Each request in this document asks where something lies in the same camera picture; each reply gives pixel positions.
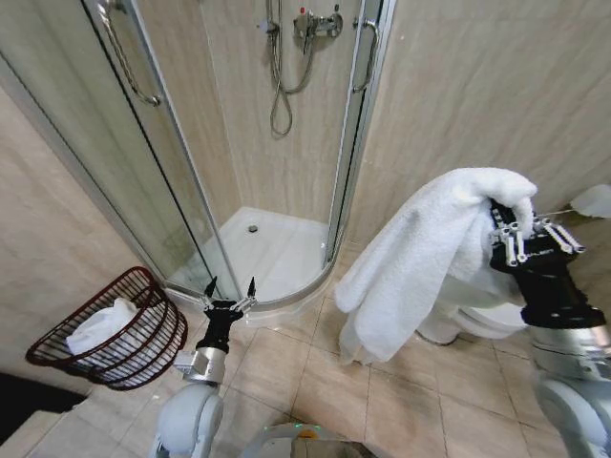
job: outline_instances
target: shower faucet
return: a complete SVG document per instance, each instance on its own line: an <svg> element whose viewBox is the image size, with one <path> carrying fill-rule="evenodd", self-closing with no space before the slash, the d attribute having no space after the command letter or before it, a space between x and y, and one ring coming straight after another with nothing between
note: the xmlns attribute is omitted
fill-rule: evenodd
<svg viewBox="0 0 611 458"><path fill-rule="evenodd" d="M312 10L301 8L300 14L293 20L295 37L304 41L303 52L306 53L315 36L337 37L344 27L344 18L338 12L339 5L335 5L334 13L329 16L317 16Z"/></svg>

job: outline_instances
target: wicker basket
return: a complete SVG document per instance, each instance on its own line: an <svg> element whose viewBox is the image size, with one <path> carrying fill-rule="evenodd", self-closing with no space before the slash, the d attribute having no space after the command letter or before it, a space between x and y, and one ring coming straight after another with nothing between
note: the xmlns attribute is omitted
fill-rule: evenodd
<svg viewBox="0 0 611 458"><path fill-rule="evenodd" d="M66 337L95 312L112 306L118 297L136 305L134 318L106 342L73 355ZM151 273L133 267L32 345L26 359L111 389L134 389L148 384L172 364L187 332L184 316Z"/></svg>

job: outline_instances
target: beige tiled floor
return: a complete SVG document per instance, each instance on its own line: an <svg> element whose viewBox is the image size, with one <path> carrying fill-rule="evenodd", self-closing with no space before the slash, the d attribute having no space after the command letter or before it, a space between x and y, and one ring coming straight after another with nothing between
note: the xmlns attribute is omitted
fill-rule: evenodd
<svg viewBox="0 0 611 458"><path fill-rule="evenodd" d="M355 258L344 249L335 277ZM323 425L397 458L566 456L530 388L523 335L502 342L463 336L447 347L412 337L387 363L339 366L346 315L331 293L283 328L232 329L213 457L237 457L263 427L289 421ZM205 320L188 320L193 345ZM170 370L128 393L97 388L32 456L146 457L161 406L182 386Z"/></svg>

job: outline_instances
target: white toilet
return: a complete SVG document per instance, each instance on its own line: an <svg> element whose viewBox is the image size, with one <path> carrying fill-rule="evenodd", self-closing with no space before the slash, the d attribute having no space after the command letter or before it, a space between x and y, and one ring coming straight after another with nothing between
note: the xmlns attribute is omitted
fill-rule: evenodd
<svg viewBox="0 0 611 458"><path fill-rule="evenodd" d="M434 344L447 345L461 332L485 339L504 339L526 328L519 306L497 303L490 295L482 296L464 285L445 282L431 314L418 326L418 334Z"/></svg>

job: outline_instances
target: white cloth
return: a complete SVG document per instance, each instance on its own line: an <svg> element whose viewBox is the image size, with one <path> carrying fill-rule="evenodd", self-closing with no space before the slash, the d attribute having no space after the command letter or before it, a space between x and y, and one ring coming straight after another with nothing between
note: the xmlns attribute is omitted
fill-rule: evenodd
<svg viewBox="0 0 611 458"><path fill-rule="evenodd" d="M512 207L528 237L536 191L525 177L493 168L453 170L420 188L335 288L337 306L351 312L340 336L342 362L389 360L431 312L448 274L514 299L513 279L488 265L489 198Z"/></svg>
<svg viewBox="0 0 611 458"><path fill-rule="evenodd" d="M116 298L112 307L103 308L85 320L73 334L66 338L66 345L73 355L95 348L123 329L137 313L136 306L123 298Z"/></svg>

